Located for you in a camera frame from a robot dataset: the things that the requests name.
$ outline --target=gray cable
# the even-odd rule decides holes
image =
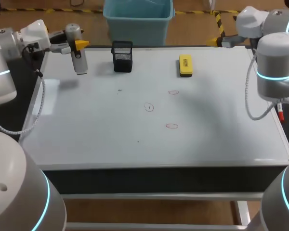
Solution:
[[[265,112],[262,115],[260,115],[258,117],[253,117],[252,116],[252,114],[250,113],[250,107],[249,107],[249,101],[248,101],[248,94],[249,94],[248,89],[249,89],[251,68],[252,68],[253,63],[255,62],[256,58],[257,58],[257,51],[255,52],[255,55],[254,55],[254,57],[252,58],[252,60],[250,62],[250,66],[249,66],[249,68],[247,70],[246,81],[245,81],[245,108],[246,108],[246,112],[247,112],[249,118],[251,118],[252,120],[260,120],[260,119],[264,118],[272,110],[272,108],[274,108],[278,103],[287,103],[287,104],[289,104],[289,97],[288,98],[278,99],[275,103],[272,103],[265,110]]]
[[[41,79],[41,82],[42,82],[42,88],[43,88],[43,92],[42,92],[42,100],[40,102],[40,107],[39,107],[39,112],[38,112],[38,115],[34,121],[34,123],[32,124],[31,127],[25,129],[25,130],[22,130],[22,131],[9,131],[9,130],[6,130],[4,129],[1,125],[0,125],[0,131],[3,132],[3,133],[6,133],[8,135],[21,135],[23,133],[26,133],[26,132],[29,132],[31,131],[35,125],[37,124],[38,120],[39,120],[39,117],[40,117],[40,114],[42,112],[42,109],[43,109],[43,105],[44,105],[44,99],[45,99],[45,90],[46,90],[46,85],[45,85],[45,81],[42,77],[40,77]]]

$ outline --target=yellow eraser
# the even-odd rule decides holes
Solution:
[[[180,54],[180,76],[191,77],[193,75],[192,57],[190,54]]]

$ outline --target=wooden floor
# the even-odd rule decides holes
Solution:
[[[177,11],[207,10],[203,0],[173,0]],[[76,9],[101,9],[103,0],[85,0]],[[1,0],[4,8],[70,8],[68,0]],[[217,0],[216,10],[242,10],[251,5],[260,10],[284,8],[283,0]],[[222,14],[226,35],[236,33],[232,13]],[[43,19],[49,31],[62,30],[68,23],[77,23],[85,30],[84,39],[92,45],[110,45],[107,22],[101,14],[8,12],[0,13],[0,28],[19,30],[31,22]],[[167,45],[204,45],[218,37],[215,17],[209,14],[180,14],[170,22]],[[250,202],[253,217],[259,202]],[[155,201],[155,200],[66,200],[69,222],[116,223],[177,223],[177,224],[236,224],[231,202]]]

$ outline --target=cable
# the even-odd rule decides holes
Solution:
[[[32,67],[33,70],[34,70],[33,63],[32,63],[32,62],[29,63],[29,62],[25,59],[25,56],[24,56],[24,51],[25,51],[25,49],[26,49],[27,47],[25,47],[25,48],[23,49],[23,51],[22,51],[22,56],[23,56],[23,59],[25,60],[25,62],[26,62],[30,67]],[[40,106],[39,106],[39,112],[38,112],[38,114],[37,114],[37,117],[35,118],[35,121],[33,122],[33,124],[32,124],[31,127],[27,128],[27,129],[25,129],[25,130],[22,130],[22,131],[9,131],[9,130],[7,130],[7,129],[4,129],[4,128],[0,125],[0,131],[1,131],[1,132],[6,133],[6,134],[8,134],[8,135],[21,135],[21,134],[23,134],[23,133],[26,133],[26,132],[31,131],[31,130],[35,127],[35,125],[37,124],[37,122],[38,122],[38,120],[39,120],[39,117],[40,117],[40,115],[41,115],[41,113],[42,113],[43,106],[44,106],[46,84],[45,84],[45,81],[44,81],[44,79],[43,79],[43,74],[40,72],[40,70],[36,69],[36,70],[34,70],[34,71],[35,71],[35,72],[37,73],[37,75],[40,77],[41,82],[42,82],[42,99],[41,99]]]
[[[289,104],[289,97],[287,98],[282,98],[282,99],[278,99],[275,103],[272,103],[266,110],[265,112],[258,116],[258,117],[253,117],[252,114],[250,113],[250,107],[249,107],[249,101],[248,101],[248,88],[249,88],[249,81],[250,81],[250,71],[251,68],[253,66],[253,63],[255,62],[257,58],[257,51],[254,54],[254,57],[252,58],[249,68],[247,70],[247,74],[246,74],[246,81],[245,81],[245,109],[247,112],[247,115],[249,116],[249,118],[251,118],[252,120],[261,120],[262,118],[264,118],[271,110],[272,108],[274,108],[278,103],[287,103]]]
[[[27,129],[25,129],[25,130],[22,130],[22,131],[9,131],[9,130],[7,130],[7,129],[4,129],[4,128],[0,125],[0,131],[1,131],[1,132],[6,133],[6,134],[8,134],[8,135],[21,135],[21,134],[23,134],[23,133],[26,133],[26,132],[31,131],[31,130],[35,127],[35,125],[37,124],[37,122],[38,122],[38,120],[39,120],[40,114],[41,114],[41,112],[42,112],[42,109],[43,109],[43,106],[44,106],[44,100],[45,100],[45,89],[46,89],[46,88],[45,88],[45,81],[44,81],[44,79],[43,79],[42,77],[40,77],[40,79],[41,79],[42,88],[43,88],[42,100],[41,100],[41,102],[40,102],[40,107],[39,107],[38,115],[37,115],[35,121],[33,122],[32,126],[29,127],[29,128],[27,128]]]

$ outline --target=black mesh pen holder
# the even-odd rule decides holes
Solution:
[[[129,41],[113,41],[111,53],[115,72],[131,72],[133,65],[132,47],[133,43]]]

